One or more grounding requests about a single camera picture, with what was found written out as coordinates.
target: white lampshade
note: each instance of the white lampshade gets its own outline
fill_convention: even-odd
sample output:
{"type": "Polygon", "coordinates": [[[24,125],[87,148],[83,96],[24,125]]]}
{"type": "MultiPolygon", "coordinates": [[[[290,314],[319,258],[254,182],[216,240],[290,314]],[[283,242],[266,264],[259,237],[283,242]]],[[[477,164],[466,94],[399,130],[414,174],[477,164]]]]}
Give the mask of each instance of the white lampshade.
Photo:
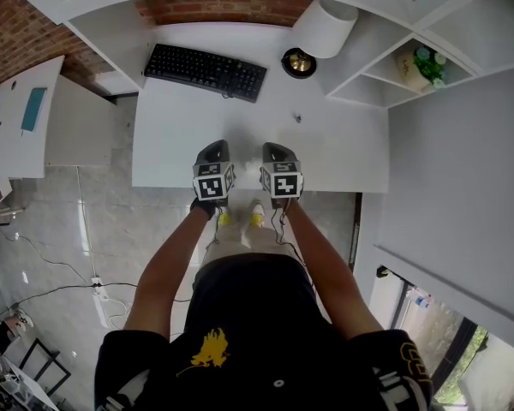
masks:
{"type": "Polygon", "coordinates": [[[317,58],[336,56],[358,19],[358,8],[334,0],[313,0],[293,26],[302,51],[317,58]]]}

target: blue notebook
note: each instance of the blue notebook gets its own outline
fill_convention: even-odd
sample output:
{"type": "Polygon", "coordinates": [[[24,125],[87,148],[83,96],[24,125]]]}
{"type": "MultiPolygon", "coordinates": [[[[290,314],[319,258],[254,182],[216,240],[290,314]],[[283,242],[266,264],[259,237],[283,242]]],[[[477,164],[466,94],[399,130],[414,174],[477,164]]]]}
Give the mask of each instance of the blue notebook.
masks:
{"type": "Polygon", "coordinates": [[[25,116],[23,117],[23,123],[21,129],[23,131],[33,132],[36,129],[36,123],[44,103],[45,92],[47,88],[33,88],[31,95],[28,97],[27,107],[25,109],[25,116]]]}

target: desk lamp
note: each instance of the desk lamp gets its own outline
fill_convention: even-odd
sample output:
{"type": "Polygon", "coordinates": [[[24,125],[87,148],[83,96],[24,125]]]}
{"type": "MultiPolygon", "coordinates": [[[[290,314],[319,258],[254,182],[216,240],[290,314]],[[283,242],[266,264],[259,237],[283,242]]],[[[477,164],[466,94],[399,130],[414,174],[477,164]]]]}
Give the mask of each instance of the desk lamp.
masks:
{"type": "Polygon", "coordinates": [[[290,76],[306,79],[316,71],[317,58],[336,56],[358,19],[358,8],[334,0],[313,0],[293,26],[299,48],[289,49],[282,66],[290,76]]]}

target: brick wall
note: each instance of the brick wall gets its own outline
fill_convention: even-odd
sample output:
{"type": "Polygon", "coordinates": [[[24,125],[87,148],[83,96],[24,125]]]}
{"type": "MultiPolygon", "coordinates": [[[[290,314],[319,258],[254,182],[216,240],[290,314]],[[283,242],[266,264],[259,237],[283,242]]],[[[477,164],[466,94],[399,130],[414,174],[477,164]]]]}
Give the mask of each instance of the brick wall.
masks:
{"type": "Polygon", "coordinates": [[[27,0],[0,0],[0,83],[61,55],[66,56],[62,74],[71,80],[112,71],[68,28],[50,21],[27,0]]]}
{"type": "Polygon", "coordinates": [[[313,0],[138,0],[149,25],[241,21],[291,27],[313,0]]]}
{"type": "MultiPolygon", "coordinates": [[[[191,21],[245,21],[293,26],[312,0],[138,0],[148,25],[191,21]]],[[[62,74],[82,82],[113,68],[65,26],[27,0],[0,0],[0,83],[65,55],[62,74]]]]}

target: person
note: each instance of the person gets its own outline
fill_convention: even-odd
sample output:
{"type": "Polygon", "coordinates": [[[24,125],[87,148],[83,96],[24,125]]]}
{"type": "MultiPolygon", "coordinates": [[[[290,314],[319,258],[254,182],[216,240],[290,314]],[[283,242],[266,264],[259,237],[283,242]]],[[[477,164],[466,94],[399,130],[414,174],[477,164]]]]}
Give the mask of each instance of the person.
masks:
{"type": "Polygon", "coordinates": [[[184,332],[170,342],[176,292],[215,212],[213,203],[194,201],[142,273],[124,329],[105,336],[96,409],[428,409],[432,384],[415,345],[404,331],[382,330],[349,267],[299,203],[285,201],[283,208],[302,260],[264,228],[261,203],[252,212],[248,247],[223,212],[195,276],[184,332]]]}
{"type": "Polygon", "coordinates": [[[9,345],[19,335],[19,331],[25,331],[27,325],[34,327],[33,320],[25,311],[17,308],[13,315],[0,322],[0,356],[6,353],[9,345]]]}

